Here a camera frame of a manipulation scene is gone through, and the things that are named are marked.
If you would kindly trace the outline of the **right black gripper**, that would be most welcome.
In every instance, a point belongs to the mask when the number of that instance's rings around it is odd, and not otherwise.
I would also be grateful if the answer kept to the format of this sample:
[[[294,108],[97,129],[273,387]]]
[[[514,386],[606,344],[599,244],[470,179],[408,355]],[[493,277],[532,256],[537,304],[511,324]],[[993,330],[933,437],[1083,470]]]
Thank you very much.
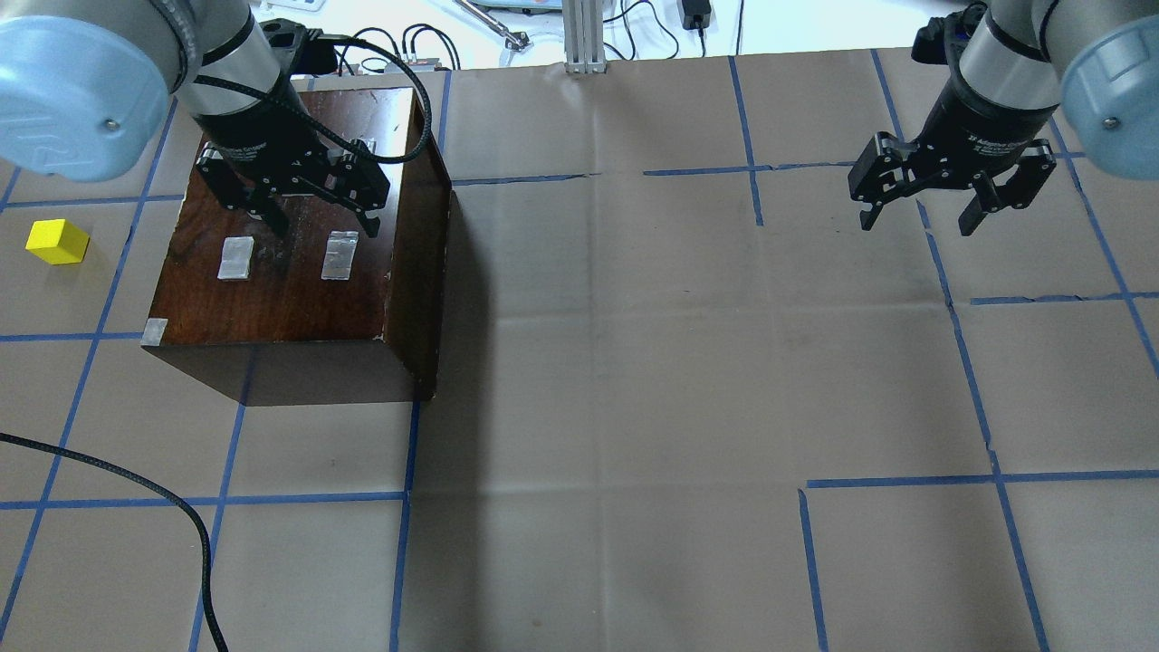
[[[1054,110],[1001,107],[952,76],[914,140],[880,131],[866,144],[848,174],[861,230],[872,230],[887,203],[924,189],[974,190],[958,215],[963,236],[999,208],[1029,206],[1057,164],[1038,137]]]

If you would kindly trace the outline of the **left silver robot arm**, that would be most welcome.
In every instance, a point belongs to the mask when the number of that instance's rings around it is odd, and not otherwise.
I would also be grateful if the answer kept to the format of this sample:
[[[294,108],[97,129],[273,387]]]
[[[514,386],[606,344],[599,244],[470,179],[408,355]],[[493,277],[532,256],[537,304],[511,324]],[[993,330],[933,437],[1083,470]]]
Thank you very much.
[[[374,236],[389,181],[373,144],[323,135],[292,86],[337,66],[326,34],[261,22],[245,1],[5,1],[3,160],[121,177],[178,98],[206,135],[195,169],[223,208],[285,235],[279,198],[318,197]]]

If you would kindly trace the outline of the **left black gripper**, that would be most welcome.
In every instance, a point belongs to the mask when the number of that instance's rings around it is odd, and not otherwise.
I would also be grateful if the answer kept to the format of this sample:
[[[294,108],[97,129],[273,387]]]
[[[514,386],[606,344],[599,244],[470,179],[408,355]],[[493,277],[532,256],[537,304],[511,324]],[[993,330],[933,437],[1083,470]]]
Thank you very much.
[[[360,230],[377,239],[378,211],[388,198],[389,181],[380,164],[369,161],[369,141],[327,146],[308,124],[299,91],[277,88],[270,95],[236,112],[196,115],[206,135],[196,173],[216,202],[223,208],[250,211],[253,219],[285,239],[290,226],[279,197],[308,195],[355,211]]]

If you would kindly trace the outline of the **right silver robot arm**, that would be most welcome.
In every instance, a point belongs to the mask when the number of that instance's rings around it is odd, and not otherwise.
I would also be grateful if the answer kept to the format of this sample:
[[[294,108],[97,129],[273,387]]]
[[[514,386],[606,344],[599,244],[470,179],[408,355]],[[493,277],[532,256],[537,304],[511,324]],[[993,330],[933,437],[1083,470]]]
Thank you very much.
[[[1098,168],[1156,180],[1156,41],[1154,1],[972,1],[930,20],[911,57],[949,75],[919,135],[879,132],[852,167],[861,227],[925,189],[974,192],[962,235],[1030,206],[1057,164],[1040,135],[1057,110]]]

